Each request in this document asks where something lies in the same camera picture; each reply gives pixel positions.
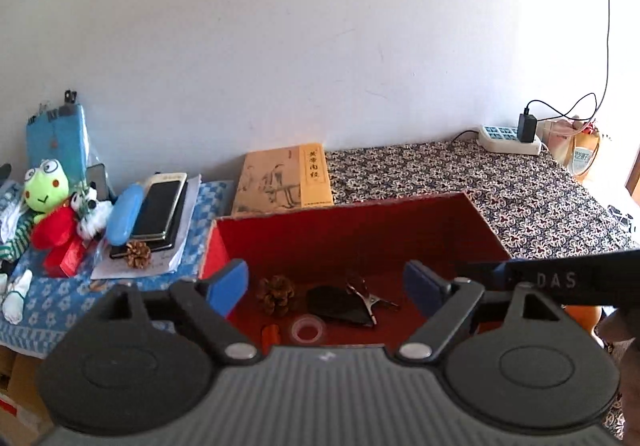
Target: yellow book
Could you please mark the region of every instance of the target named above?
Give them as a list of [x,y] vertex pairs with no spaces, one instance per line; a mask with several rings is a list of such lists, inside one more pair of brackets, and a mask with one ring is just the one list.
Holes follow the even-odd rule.
[[324,149],[309,143],[247,153],[231,215],[333,205]]

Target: white wall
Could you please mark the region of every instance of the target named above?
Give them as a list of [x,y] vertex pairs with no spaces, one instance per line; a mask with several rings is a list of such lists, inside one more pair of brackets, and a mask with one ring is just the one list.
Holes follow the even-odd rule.
[[[0,157],[24,167],[24,122],[69,87],[120,186],[514,124],[532,98],[601,96],[605,30],[606,0],[0,0]],[[636,0],[612,0],[610,132],[640,113],[638,34]]]

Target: pine cone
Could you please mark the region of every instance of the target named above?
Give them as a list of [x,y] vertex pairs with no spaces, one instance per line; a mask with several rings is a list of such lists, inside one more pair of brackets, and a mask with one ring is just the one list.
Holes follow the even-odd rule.
[[133,269],[146,269],[151,263],[151,249],[143,241],[127,242],[127,254],[124,259]]
[[286,276],[263,278],[258,285],[258,301],[269,316],[284,316],[292,308],[295,295],[293,282]]

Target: patterned bedsheet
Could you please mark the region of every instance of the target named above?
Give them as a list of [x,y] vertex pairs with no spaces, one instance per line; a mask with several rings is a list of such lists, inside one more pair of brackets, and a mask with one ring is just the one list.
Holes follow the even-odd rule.
[[[326,158],[336,204],[465,191],[514,257],[635,247],[546,151],[538,157],[500,155],[460,141],[334,151]],[[624,423],[618,397],[604,425],[620,439]]]
[[[180,266],[174,273],[137,280],[140,290],[167,289],[180,278],[197,276],[211,223],[215,217],[228,213],[233,194],[231,182],[219,181],[200,185]],[[99,291],[94,284],[94,288],[91,289],[92,256],[85,257],[78,274],[73,278],[48,278],[42,269],[45,255],[45,252],[30,248],[21,257],[15,269],[14,274],[31,269],[34,275],[26,298],[22,323],[10,325],[0,317],[0,345],[41,358],[49,353],[66,331],[104,292],[118,282],[104,282],[99,286]]]

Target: black and white fabric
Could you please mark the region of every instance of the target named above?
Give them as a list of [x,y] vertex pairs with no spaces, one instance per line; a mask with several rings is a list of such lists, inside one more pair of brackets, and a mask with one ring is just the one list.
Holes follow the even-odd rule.
[[636,232],[636,221],[634,217],[629,213],[622,213],[616,206],[609,204],[607,211],[618,222],[618,225],[626,233],[633,234]]
[[[334,151],[326,157],[336,204],[464,191],[513,257],[634,247],[629,233],[546,151],[502,155],[460,141]],[[619,403],[605,424],[621,437]]]

